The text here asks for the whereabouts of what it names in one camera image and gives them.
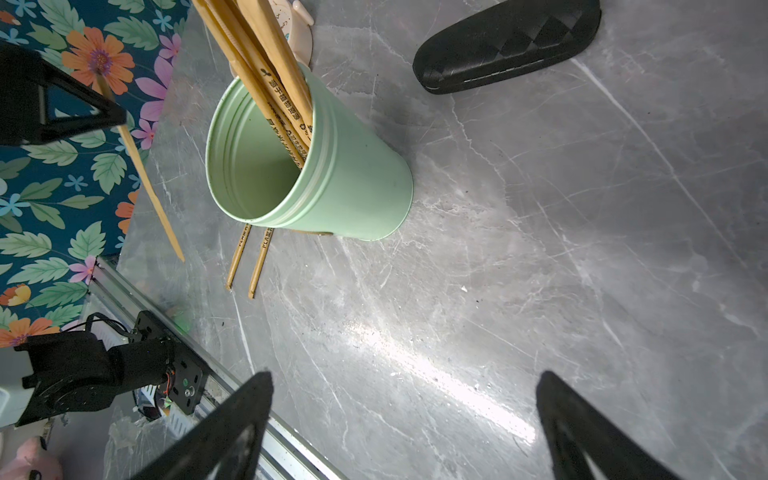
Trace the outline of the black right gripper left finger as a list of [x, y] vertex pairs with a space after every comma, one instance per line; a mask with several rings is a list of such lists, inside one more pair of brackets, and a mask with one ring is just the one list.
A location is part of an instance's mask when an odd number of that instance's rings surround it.
[[256, 373], [136, 479], [254, 479], [271, 411], [269, 371]]

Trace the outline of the tan paper straw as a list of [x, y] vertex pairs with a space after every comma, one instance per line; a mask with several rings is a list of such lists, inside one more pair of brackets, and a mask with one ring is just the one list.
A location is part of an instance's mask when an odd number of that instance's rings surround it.
[[230, 268], [226, 278], [225, 287], [228, 291], [230, 291], [233, 287], [237, 270], [240, 265], [240, 261], [242, 259], [251, 229], [252, 229], [252, 226], [250, 224], [245, 224], [239, 236], [238, 243], [235, 248], [235, 251], [231, 260]]
[[272, 238], [274, 236], [275, 229], [274, 228], [267, 228], [264, 232], [261, 244], [260, 244], [260, 250], [259, 250], [259, 256], [257, 259], [257, 263], [254, 267], [253, 273], [251, 275], [249, 288], [248, 288], [248, 298], [254, 299], [256, 296], [256, 291], [258, 288], [259, 280], [262, 275], [262, 271], [264, 268], [264, 264], [266, 261], [266, 257], [268, 254], [268, 250], [272, 241]]
[[131, 135], [131, 132], [126, 124], [121, 124], [117, 126], [118, 132], [123, 139], [124, 145], [126, 147], [126, 151], [128, 155], [131, 158], [131, 161], [139, 175], [139, 178], [141, 180], [142, 186], [147, 192], [147, 195], [152, 203], [152, 206], [158, 216], [158, 219], [161, 222], [161, 225], [165, 231], [165, 234], [176, 254], [176, 256], [179, 258], [181, 262], [185, 261], [185, 256], [183, 254], [183, 251], [181, 249], [180, 243], [177, 239], [177, 236], [175, 232], [173, 231], [173, 228], [170, 224], [170, 221], [161, 205], [161, 202], [156, 195], [153, 186], [151, 185], [151, 182], [149, 180], [149, 177], [147, 175], [146, 169], [144, 167], [144, 164], [141, 160], [141, 156], [139, 153], [138, 148], [136, 147], [136, 144], [134, 142], [134, 139]]

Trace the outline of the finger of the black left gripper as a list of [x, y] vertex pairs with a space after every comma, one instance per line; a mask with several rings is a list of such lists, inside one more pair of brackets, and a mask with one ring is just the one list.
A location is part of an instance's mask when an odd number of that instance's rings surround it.
[[110, 129], [127, 112], [32, 50], [1, 45], [1, 144], [44, 145]]

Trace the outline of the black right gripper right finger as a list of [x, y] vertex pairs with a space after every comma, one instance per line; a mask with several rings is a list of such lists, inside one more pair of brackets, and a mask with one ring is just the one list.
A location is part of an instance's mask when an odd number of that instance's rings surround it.
[[552, 371], [540, 376], [536, 406], [556, 479], [676, 479]]

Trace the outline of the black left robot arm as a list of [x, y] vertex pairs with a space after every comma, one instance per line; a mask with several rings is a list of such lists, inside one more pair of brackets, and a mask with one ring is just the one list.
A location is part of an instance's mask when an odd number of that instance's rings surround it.
[[[126, 120], [126, 110], [107, 86], [93, 91], [40, 54], [1, 44], [2, 145], [43, 145], [122, 127]], [[170, 380], [172, 339], [130, 334], [129, 343], [106, 348], [91, 331], [96, 321], [123, 328], [95, 313], [81, 327], [34, 335], [3, 354], [12, 367], [1, 376], [2, 425], [24, 426], [67, 412], [100, 411], [120, 394]]]

